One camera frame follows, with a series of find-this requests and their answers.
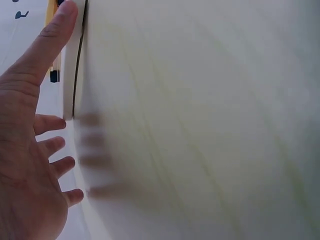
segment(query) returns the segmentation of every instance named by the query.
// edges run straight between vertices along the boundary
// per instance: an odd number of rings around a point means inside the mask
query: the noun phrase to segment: palm
[[[83,198],[81,190],[62,192],[58,183],[74,159],[49,163],[64,139],[36,141],[37,135],[66,126],[63,119],[35,112],[40,84],[69,40],[76,17],[75,3],[63,3],[26,53],[0,76],[0,239],[54,240],[68,207]]]

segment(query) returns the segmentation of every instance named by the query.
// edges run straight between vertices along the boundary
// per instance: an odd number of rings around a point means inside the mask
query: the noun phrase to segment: black line
[[[73,87],[73,100],[72,100],[72,117],[75,116],[75,101],[76,101],[76,90],[77,90],[77,79],[78,79],[78,70],[79,70],[79,62],[80,62],[80,56],[81,56],[81,49],[82,49],[82,43],[84,41],[84,33],[85,33],[85,25],[86,25],[86,18],[87,18],[87,6],[88,6],[88,0],[85,0],[84,4],[84,12],[83,12],[83,20],[82,20],[82,32],[80,37],[80,43],[79,43],[79,49],[78,49],[78,55],[76,58],[76,67],[75,67],[75,75],[74,75],[74,87]]]

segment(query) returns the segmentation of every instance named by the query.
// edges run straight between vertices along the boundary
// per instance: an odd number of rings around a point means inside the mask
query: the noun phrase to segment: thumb
[[[69,41],[78,15],[77,5],[67,0],[28,50],[4,74],[7,80],[40,86],[49,67]]]

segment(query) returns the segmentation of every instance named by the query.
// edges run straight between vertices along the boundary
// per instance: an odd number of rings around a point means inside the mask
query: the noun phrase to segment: hand
[[[25,54],[0,76],[0,239],[54,240],[65,226],[68,207],[83,199],[81,190],[62,192],[58,183],[74,159],[48,160],[64,146],[63,138],[35,138],[66,126],[63,119],[35,112],[40,84],[68,42],[77,14],[74,2],[64,2]]]

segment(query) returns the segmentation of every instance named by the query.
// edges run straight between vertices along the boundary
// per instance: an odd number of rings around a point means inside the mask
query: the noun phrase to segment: yellow object
[[[48,0],[48,7],[46,9],[46,16],[45,16],[45,26],[47,26],[51,20],[53,19],[55,13],[58,10],[58,5],[56,0]],[[54,60],[52,66],[49,68],[47,74],[54,70],[60,70],[61,63],[61,54]]]

